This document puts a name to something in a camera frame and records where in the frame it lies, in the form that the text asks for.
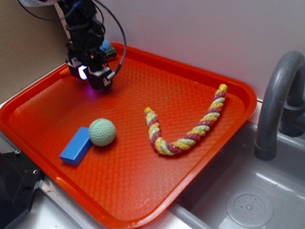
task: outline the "rope toy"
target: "rope toy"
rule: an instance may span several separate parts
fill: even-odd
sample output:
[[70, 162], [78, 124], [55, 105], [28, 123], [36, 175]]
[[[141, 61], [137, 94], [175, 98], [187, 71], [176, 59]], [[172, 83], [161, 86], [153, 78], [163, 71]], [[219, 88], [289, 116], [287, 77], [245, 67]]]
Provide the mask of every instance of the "rope toy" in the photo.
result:
[[210, 130], [220, 117], [227, 89], [227, 85], [221, 84], [214, 95], [213, 102], [206, 115], [200, 120], [195, 128], [186, 134], [186, 136], [173, 143], [167, 143], [163, 140], [157, 114], [151, 108], [147, 107], [144, 112], [146, 114], [145, 118], [148, 127], [148, 135], [153, 147], [158, 153], [174, 156], [190, 149], [196, 142], [200, 141], [201, 137], [205, 136], [206, 132]]

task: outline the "black cable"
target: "black cable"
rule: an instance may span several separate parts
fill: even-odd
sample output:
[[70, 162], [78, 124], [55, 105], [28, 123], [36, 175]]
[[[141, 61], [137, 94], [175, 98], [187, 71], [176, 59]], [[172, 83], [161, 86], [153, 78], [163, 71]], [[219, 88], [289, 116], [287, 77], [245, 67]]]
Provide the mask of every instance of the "black cable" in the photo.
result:
[[63, 19], [66, 19], [67, 17], [69, 17], [69, 16], [74, 12], [74, 10], [79, 6], [79, 4], [80, 4], [81, 1], [76, 2], [76, 3], [73, 5], [73, 7], [70, 9], [70, 11], [69, 11], [66, 15], [64, 15], [63, 17], [61, 17], [61, 18], [45, 18], [45, 17], [38, 16], [38, 15], [32, 13], [31, 11], [29, 11], [24, 5], [22, 5], [21, 2], [20, 2], [20, 0], [17, 0], [17, 2], [21, 5], [22, 8], [25, 9], [25, 11], [26, 11], [27, 13], [29, 13], [29, 14], [32, 15], [32, 16], [34, 16], [35, 18], [39, 18], [39, 19], [43, 19], [43, 20], [47, 20], [47, 21], [61, 21], [61, 20], [63, 20]]
[[118, 67], [116, 68], [116, 70], [114, 71], [115, 74], [117, 74], [119, 72], [119, 70], [121, 69], [121, 66], [123, 64], [123, 61], [125, 59], [125, 56], [126, 56], [126, 53], [127, 53], [127, 43], [126, 43], [126, 36], [125, 36], [125, 33], [124, 33], [124, 30], [119, 22], [119, 20], [115, 17], [115, 15], [112, 13], [112, 11], [107, 7], [105, 6], [100, 0], [95, 0], [98, 4], [100, 4], [105, 10], [107, 10], [107, 12], [112, 16], [112, 18], [115, 20], [115, 22], [118, 24], [120, 30], [121, 30], [121, 33], [122, 33], [122, 36], [123, 36], [123, 41], [124, 41], [124, 52], [123, 52], [123, 56], [121, 58], [121, 61], [118, 65]]
[[97, 8], [97, 10], [100, 12], [101, 17], [102, 17], [102, 24], [104, 24], [104, 15], [103, 15], [101, 9], [100, 9], [94, 2], [93, 2], [93, 4], [94, 4], [94, 6]]

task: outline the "drain strainer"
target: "drain strainer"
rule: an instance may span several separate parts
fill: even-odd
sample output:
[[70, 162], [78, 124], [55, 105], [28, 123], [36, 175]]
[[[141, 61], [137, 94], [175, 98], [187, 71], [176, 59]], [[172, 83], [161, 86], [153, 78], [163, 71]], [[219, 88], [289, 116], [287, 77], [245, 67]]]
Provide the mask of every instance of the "drain strainer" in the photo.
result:
[[264, 193], [255, 189], [242, 189], [229, 197], [227, 211], [240, 226], [259, 228], [272, 218], [273, 206]]

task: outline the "sink basin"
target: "sink basin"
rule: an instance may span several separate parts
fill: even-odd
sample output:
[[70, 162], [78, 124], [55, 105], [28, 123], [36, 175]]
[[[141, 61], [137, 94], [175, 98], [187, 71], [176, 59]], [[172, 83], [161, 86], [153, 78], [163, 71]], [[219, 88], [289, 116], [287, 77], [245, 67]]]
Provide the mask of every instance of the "sink basin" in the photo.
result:
[[262, 161], [255, 132], [246, 123], [170, 210], [187, 212], [192, 228], [305, 228], [304, 143], [279, 134], [276, 158]]

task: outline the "orange tray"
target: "orange tray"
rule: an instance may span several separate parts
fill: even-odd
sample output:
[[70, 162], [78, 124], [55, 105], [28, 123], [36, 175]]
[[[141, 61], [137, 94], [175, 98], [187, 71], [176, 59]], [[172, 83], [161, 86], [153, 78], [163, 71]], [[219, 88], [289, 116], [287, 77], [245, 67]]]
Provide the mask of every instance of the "orange tray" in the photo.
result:
[[[119, 58], [109, 62], [115, 69]], [[111, 229], [141, 227], [161, 215], [246, 122], [256, 95], [246, 84], [128, 48], [110, 90], [59, 73], [31, 85], [0, 110], [0, 129], [99, 223]], [[180, 156], [153, 149], [144, 109], [158, 115], [167, 142], [183, 137], [203, 118], [222, 83], [228, 94], [219, 121]], [[115, 141], [92, 146], [78, 166], [60, 154], [81, 127], [98, 118], [116, 126]]]

